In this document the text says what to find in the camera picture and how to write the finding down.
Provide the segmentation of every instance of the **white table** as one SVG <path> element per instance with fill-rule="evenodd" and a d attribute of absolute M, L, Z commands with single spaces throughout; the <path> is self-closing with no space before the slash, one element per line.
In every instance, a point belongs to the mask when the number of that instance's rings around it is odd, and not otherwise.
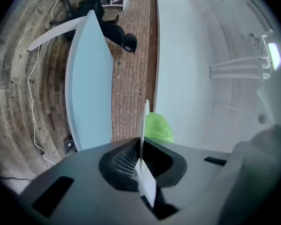
<path fill-rule="evenodd" d="M 77 150 L 110 143 L 113 57 L 95 12 L 46 32 L 33 41 L 32 51 L 50 39 L 76 29 L 66 70 L 66 107 Z"/>

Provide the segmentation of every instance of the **white wall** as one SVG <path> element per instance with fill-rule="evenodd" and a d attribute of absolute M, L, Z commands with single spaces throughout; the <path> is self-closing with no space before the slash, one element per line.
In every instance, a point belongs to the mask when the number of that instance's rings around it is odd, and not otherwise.
<path fill-rule="evenodd" d="M 159 63 L 155 112 L 164 116 L 174 142 L 201 143 L 211 116 L 212 47 L 202 15 L 192 0 L 158 0 Z"/>
<path fill-rule="evenodd" d="M 266 31 L 247 6 L 247 1 L 195 0 L 196 7 L 207 25 L 215 63 L 261 54 L 250 42 L 249 34 L 253 33 L 258 38 L 266 34 Z M 281 28 L 262 0 L 254 1 L 262 8 L 275 30 L 275 34 L 267 39 L 267 42 L 273 41 L 281 45 Z M 272 67 L 266 72 L 272 74 Z M 212 146 L 217 150 L 230 152 L 236 143 L 249 140 L 271 126 L 271 121 L 261 125 L 257 118 L 259 113 L 266 112 L 257 94 L 257 89 L 264 83 L 254 79 L 212 80 L 214 106 L 202 146 Z"/>
<path fill-rule="evenodd" d="M 247 5 L 249 0 L 158 0 L 160 61 L 156 112 L 169 121 L 175 143 L 232 152 L 272 125 L 257 90 L 261 79 L 211 79 L 208 66 L 226 60 L 267 54 L 255 38 L 267 34 L 281 52 L 281 27 L 262 0 L 274 32 Z M 273 74 L 273 67 L 264 71 Z"/>

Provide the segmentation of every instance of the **black office chair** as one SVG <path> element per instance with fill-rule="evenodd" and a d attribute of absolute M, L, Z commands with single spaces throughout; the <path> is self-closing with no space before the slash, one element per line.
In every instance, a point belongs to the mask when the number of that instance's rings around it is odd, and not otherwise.
<path fill-rule="evenodd" d="M 119 45 L 129 53 L 136 52 L 138 41 L 134 34 L 128 33 L 125 35 L 124 30 L 120 26 L 103 20 L 99 21 L 99 25 L 103 35 L 110 41 Z"/>
<path fill-rule="evenodd" d="M 101 30 L 103 35 L 108 38 L 110 41 L 122 47 L 125 51 L 129 53 L 135 53 L 137 49 L 137 38 L 134 34 L 128 33 L 125 35 L 124 30 L 117 25 L 119 15 L 116 16 L 115 20 L 111 21 L 103 21 L 102 18 L 104 16 L 104 9 L 101 4 L 101 0 L 82 0 L 79 2 L 79 7 L 77 7 L 76 11 L 73 9 L 73 6 L 68 0 L 61 0 L 66 6 L 67 18 L 62 21 L 54 21 L 50 22 L 51 25 L 55 25 L 57 23 L 68 22 L 72 19 L 86 16 L 90 10 L 94 10 L 96 17 L 99 21 Z M 75 31 L 70 31 L 66 33 L 68 41 L 72 40 Z"/>
<path fill-rule="evenodd" d="M 60 21 L 51 20 L 50 25 L 65 23 L 78 17 L 86 16 L 90 10 L 94 10 L 98 20 L 102 20 L 104 16 L 104 9 L 101 5 L 101 0 L 82 0 L 79 2 L 79 7 L 77 7 L 76 9 L 72 6 L 69 0 L 60 0 L 60 2 L 65 5 L 67 17 L 66 19 Z M 119 16 L 117 15 L 115 20 L 111 20 L 108 22 L 116 24 L 118 21 L 118 17 Z"/>

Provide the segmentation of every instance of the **fluorescent light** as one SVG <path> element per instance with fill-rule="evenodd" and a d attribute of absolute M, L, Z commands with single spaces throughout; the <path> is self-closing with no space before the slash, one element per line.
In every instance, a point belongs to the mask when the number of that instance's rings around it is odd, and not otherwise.
<path fill-rule="evenodd" d="M 276 43 L 269 43 L 268 48 L 270 49 L 274 69 L 277 70 L 277 68 L 281 64 L 281 56 L 279 53 L 278 45 Z"/>

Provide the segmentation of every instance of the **chair leg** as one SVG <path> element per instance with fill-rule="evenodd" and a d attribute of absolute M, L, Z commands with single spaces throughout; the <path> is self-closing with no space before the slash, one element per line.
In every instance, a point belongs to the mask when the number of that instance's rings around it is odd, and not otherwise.
<path fill-rule="evenodd" d="M 60 0 L 60 1 L 65 5 L 68 21 L 76 18 L 75 17 L 76 9 L 72 6 L 69 0 Z"/>

